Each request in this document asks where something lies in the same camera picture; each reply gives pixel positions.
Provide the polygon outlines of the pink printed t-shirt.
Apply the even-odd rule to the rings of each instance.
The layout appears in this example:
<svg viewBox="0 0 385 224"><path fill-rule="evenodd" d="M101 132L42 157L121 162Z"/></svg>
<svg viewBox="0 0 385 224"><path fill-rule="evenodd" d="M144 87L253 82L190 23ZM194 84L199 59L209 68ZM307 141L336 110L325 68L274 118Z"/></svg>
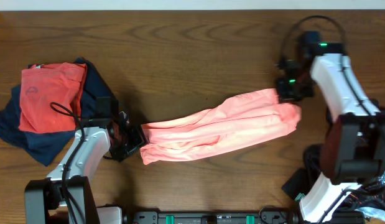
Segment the pink printed t-shirt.
<svg viewBox="0 0 385 224"><path fill-rule="evenodd" d="M145 165L204 159L286 136L300 119L300 107L280 103L273 88L244 93L216 108L142 125L148 144L140 153Z"/></svg>

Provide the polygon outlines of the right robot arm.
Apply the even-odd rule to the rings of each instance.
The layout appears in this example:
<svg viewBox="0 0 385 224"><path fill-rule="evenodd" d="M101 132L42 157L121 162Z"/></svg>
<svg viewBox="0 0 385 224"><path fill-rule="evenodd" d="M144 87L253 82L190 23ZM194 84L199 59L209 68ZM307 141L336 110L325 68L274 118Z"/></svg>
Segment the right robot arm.
<svg viewBox="0 0 385 224"><path fill-rule="evenodd" d="M377 196L385 185L365 185L385 172L385 111L363 91L350 66L345 41L324 42L317 31L299 36L297 60L282 56L277 80L281 102L298 102L314 95L317 85L327 103L330 129L320 146L319 175L299 202L302 223L330 223L352 193Z"/></svg>

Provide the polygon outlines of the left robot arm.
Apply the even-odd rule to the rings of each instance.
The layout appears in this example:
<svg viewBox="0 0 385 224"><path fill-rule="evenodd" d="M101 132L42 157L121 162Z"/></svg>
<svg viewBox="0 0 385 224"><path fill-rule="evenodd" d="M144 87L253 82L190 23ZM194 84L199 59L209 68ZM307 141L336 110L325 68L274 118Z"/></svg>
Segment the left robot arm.
<svg viewBox="0 0 385 224"><path fill-rule="evenodd" d="M139 125L119 110L112 96L98 97L95 113L79 117L63 105L51 102L54 111L76 123L74 141L61 163L44 179L31 180L24 191L27 223L123 223L118 205L98 207L90 187L100 161L107 154L121 162L147 144Z"/></svg>

